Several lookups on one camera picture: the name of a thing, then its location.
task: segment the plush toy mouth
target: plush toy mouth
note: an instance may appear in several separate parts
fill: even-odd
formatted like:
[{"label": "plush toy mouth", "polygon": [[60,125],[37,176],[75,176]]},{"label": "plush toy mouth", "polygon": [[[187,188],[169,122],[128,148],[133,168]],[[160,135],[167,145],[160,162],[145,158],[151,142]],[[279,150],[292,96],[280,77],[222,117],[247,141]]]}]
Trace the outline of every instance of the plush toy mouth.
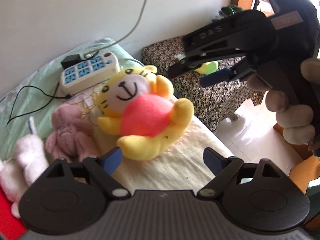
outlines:
[{"label": "plush toy mouth", "polygon": [[138,87],[137,87],[137,84],[136,82],[134,82],[134,93],[132,94],[125,86],[125,81],[122,81],[118,87],[122,87],[129,95],[129,98],[122,98],[120,96],[116,96],[117,98],[119,98],[121,101],[129,101],[131,100],[132,98],[134,98],[136,95],[137,95],[137,92],[138,92]]}]

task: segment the mattress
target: mattress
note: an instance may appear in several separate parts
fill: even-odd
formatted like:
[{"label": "mattress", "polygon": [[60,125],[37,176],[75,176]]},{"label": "mattress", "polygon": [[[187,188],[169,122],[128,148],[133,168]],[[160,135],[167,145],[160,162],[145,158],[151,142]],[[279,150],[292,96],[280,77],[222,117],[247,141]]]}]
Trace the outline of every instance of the mattress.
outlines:
[{"label": "mattress", "polygon": [[[113,42],[110,38],[102,38],[75,48],[31,74],[2,98],[0,102],[1,160],[14,156],[16,141],[29,133],[29,115],[16,118],[7,125],[13,102],[20,88],[26,85],[33,85],[52,95],[63,70],[60,62],[65,56],[86,53]],[[104,51],[113,52],[118,59],[132,58],[119,45],[112,46]],[[120,64],[124,68],[138,65],[138,63],[130,60],[121,61]],[[34,113],[33,116],[39,136],[45,140],[53,132],[51,114],[58,105],[63,103],[77,104],[83,109],[83,119],[95,126],[94,140],[101,154],[112,149],[116,145],[118,137],[104,134],[96,124],[100,111],[95,106],[95,99],[102,86],[103,82],[76,94],[69,100],[54,99],[47,107]],[[45,97],[39,91],[26,88],[19,94],[12,116],[36,110],[44,106],[49,100],[50,98]],[[214,177],[203,162],[202,154],[206,147],[211,147],[224,157],[233,156],[223,143],[194,116],[182,137],[164,153],[153,160],[144,162],[124,158],[113,177],[132,193],[136,189],[191,189],[197,192]]]}]

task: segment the ribbed black surface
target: ribbed black surface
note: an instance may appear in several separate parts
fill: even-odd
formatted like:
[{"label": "ribbed black surface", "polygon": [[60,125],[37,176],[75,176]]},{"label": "ribbed black surface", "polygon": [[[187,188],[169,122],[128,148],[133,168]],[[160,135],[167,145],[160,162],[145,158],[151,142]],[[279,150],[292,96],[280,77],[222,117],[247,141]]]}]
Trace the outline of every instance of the ribbed black surface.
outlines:
[{"label": "ribbed black surface", "polygon": [[136,191],[114,201],[86,230],[67,236],[28,232],[21,240],[307,240],[302,230],[279,236],[246,232],[230,223],[214,202],[201,201],[191,191]]}]

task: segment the white plush toy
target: white plush toy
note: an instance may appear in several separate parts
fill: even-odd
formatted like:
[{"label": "white plush toy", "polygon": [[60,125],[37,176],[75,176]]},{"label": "white plush toy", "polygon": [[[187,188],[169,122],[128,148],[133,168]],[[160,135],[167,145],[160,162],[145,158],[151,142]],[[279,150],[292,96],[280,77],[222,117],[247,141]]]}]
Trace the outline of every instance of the white plush toy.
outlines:
[{"label": "white plush toy", "polygon": [[29,118],[28,134],[17,141],[16,159],[0,161],[0,185],[7,199],[13,204],[11,214],[20,218],[18,204],[27,188],[49,166],[44,154],[44,144],[36,134],[33,117]]}]

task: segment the yellow tiger plush toy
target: yellow tiger plush toy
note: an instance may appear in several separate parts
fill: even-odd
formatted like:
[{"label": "yellow tiger plush toy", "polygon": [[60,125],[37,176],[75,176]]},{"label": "yellow tiger plush toy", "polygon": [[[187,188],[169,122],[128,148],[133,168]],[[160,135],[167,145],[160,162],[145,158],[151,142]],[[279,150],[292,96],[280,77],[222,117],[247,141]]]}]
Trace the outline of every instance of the yellow tiger plush toy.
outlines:
[{"label": "yellow tiger plush toy", "polygon": [[172,83],[155,66],[127,68],[108,80],[97,97],[102,131],[121,135],[117,146],[132,160],[150,160],[179,139],[194,108],[186,98],[175,103]]}]

